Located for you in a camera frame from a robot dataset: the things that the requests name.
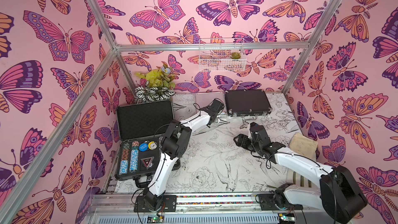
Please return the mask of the black medium poker case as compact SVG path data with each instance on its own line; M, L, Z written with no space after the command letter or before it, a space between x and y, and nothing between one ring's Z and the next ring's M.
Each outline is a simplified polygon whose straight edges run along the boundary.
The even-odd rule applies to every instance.
M265 116L272 112L263 90L232 90L224 96L229 116Z

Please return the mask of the large black poker case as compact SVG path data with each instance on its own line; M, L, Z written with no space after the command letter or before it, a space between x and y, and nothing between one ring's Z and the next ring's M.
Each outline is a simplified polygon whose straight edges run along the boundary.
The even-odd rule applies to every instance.
M160 138L174 120L170 100L117 109L120 150L115 178L139 180L155 173L160 161Z

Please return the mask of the small silver poker case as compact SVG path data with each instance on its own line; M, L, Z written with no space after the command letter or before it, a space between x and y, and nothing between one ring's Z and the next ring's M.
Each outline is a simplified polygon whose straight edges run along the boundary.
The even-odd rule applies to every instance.
M226 113L226 102L224 97L224 92L202 92L195 95L195 102L199 108L206 107L210 105L214 99L218 99L224 104L224 109L222 113Z

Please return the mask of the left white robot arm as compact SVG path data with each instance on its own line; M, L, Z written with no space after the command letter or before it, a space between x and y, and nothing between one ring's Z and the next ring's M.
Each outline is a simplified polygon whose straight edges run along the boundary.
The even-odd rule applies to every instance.
M172 120L160 142L160 162L150 184L144 189L144 200L151 210L158 210L163 201L166 184L172 169L179 158L186 152L191 134L204 127L210 127L224 109L224 103L215 98L183 121Z

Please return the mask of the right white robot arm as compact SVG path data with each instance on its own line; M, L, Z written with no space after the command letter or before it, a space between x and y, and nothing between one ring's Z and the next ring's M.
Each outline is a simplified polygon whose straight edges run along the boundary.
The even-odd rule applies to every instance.
M259 195L261 205L279 210L308 206L325 211L335 222L349 223L368 201L351 172L331 167L292 151L279 142L272 142L264 126L250 124L250 135L239 134L234 142L267 163L278 164L304 176L313 187L285 183L270 194Z

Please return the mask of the beige work glove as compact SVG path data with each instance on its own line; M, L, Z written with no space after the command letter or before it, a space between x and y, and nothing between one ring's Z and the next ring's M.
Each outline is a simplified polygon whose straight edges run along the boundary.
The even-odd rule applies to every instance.
M290 141L289 148L307 158L316 160L316 150L318 143L312 139L305 137L300 133L296 133Z

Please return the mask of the small green succulent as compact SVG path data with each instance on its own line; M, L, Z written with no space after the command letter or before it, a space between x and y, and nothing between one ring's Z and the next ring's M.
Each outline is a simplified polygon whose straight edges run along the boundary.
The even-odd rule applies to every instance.
M230 55L231 59L237 60L241 58L241 53L240 52L232 52Z

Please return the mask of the yellow-green leafy plant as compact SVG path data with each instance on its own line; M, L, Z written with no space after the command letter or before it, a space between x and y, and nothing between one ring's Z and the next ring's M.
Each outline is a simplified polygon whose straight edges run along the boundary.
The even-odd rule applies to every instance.
M173 74L173 70L167 64L161 67L151 70L144 74L136 72L135 76L140 79L140 86L146 88L168 88L174 89L174 80L178 79L178 76Z

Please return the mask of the striped leaf plant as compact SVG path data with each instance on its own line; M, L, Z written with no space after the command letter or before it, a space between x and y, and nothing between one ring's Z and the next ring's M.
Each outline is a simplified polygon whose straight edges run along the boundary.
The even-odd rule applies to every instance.
M136 97L142 102L156 102L168 100L174 96L176 92L167 87L138 87L135 89Z

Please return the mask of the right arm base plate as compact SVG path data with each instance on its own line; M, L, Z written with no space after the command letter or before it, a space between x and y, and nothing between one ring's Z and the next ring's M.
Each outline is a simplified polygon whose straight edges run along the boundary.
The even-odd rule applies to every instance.
M303 210L300 204L291 204L287 199L274 192L256 195L256 202L260 204L262 211L292 211Z

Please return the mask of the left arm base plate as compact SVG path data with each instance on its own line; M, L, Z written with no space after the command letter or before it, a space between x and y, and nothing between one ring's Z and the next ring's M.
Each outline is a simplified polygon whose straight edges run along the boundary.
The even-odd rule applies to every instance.
M155 200L146 200L144 196L138 196L135 200L134 212L175 212L177 206L176 195L166 195Z

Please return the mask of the aluminium front rail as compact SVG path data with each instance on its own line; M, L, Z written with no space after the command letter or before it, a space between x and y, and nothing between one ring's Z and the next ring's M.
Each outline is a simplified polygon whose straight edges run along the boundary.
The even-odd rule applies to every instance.
M151 212L138 194L98 195L84 224L333 224L324 211L297 205L278 210L264 193L168 194Z

